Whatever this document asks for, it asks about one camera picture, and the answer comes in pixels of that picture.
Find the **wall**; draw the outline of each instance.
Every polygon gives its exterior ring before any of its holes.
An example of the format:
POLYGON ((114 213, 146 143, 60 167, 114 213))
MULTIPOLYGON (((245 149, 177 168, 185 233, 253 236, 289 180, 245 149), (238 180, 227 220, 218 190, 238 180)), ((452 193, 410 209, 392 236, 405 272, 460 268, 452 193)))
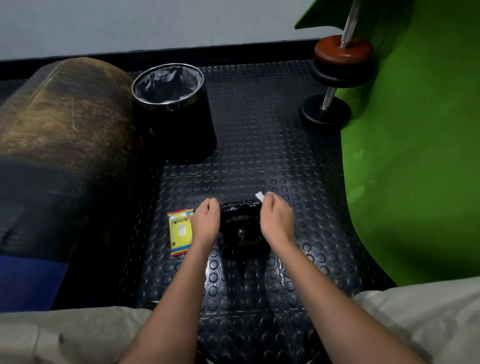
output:
POLYGON ((320 38, 312 0, 0 0, 0 60, 320 38))

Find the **metal rim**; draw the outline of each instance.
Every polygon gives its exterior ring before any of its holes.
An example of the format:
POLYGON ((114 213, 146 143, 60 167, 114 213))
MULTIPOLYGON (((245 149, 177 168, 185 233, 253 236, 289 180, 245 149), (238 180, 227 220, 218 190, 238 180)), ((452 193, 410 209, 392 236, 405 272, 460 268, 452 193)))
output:
POLYGON ((161 64, 159 66, 155 66, 155 67, 152 67, 144 72, 142 72, 140 75, 138 75, 135 80, 132 82, 132 86, 131 86, 131 92, 132 92, 132 95, 133 97, 140 103, 144 104, 144 105, 151 105, 151 106, 163 106, 165 107, 167 110, 177 110, 181 107, 184 107, 184 106, 187 106, 193 102, 195 102, 199 96, 202 95, 202 93, 204 92, 204 84, 205 84, 205 76, 204 76, 204 73, 198 69, 197 67, 195 66, 192 66, 191 64, 186 64, 186 63, 166 63, 166 64, 161 64), (175 101, 165 101, 165 102, 160 102, 160 103, 155 103, 155 102, 148 102, 148 101, 145 101, 145 100, 140 100, 137 95, 135 94, 135 91, 134 91, 134 87, 135 85, 139 82, 139 80, 141 80, 146 74, 152 72, 152 71, 155 71, 155 70, 158 70, 158 69, 161 69, 161 68, 165 68, 165 67, 171 67, 171 66, 182 66, 182 67, 188 67, 190 69, 193 69, 195 71, 197 71, 200 76, 202 77, 202 80, 200 81, 200 84, 198 85, 197 89, 191 93, 188 97, 186 98, 183 98, 181 100, 175 100, 175 101))

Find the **green plastic surface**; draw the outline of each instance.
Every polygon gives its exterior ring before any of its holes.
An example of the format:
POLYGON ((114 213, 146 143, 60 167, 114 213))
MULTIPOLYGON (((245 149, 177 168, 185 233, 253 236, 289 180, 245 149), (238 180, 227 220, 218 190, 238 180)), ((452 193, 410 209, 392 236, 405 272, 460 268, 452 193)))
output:
MULTIPOLYGON (((338 26, 340 3, 297 27, 338 26)), ((480 3, 364 0, 359 25, 379 71, 337 94, 355 230, 398 285, 480 275, 480 3)))

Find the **trash can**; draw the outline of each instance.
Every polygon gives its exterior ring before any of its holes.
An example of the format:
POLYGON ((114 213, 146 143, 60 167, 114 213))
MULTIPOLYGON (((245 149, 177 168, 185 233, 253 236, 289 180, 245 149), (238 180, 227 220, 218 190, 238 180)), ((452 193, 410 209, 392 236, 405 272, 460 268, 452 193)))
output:
POLYGON ((191 164, 212 154, 216 136, 202 71, 162 64, 139 75, 132 93, 137 122, 150 126, 166 159, 191 164))

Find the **chrome pole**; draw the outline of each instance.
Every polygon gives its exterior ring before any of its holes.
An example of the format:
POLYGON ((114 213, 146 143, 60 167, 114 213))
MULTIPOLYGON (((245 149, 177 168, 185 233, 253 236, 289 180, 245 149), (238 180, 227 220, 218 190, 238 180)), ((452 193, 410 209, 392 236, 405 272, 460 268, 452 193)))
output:
MULTIPOLYGON (((355 30, 355 26, 357 25, 357 20, 359 18, 361 3, 362 0, 353 0, 352 7, 350 8, 350 13, 348 14, 347 23, 345 24, 345 29, 342 34, 342 40, 340 41, 340 48, 345 49, 346 47, 348 47, 348 44, 352 40, 353 31, 355 30)), ((336 87, 329 87, 327 89, 324 101, 321 106, 321 109, 323 111, 327 111, 332 104, 335 92, 336 87)))

